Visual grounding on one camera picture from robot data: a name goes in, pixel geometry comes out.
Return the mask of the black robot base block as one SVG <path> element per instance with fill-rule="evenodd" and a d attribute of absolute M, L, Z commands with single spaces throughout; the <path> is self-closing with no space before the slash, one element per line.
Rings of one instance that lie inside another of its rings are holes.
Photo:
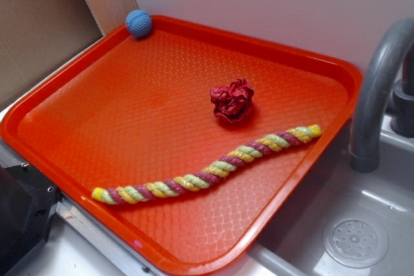
<path fill-rule="evenodd" d="M 48 242 L 59 196 L 29 164 L 1 168 L 1 275 L 12 274 Z"/>

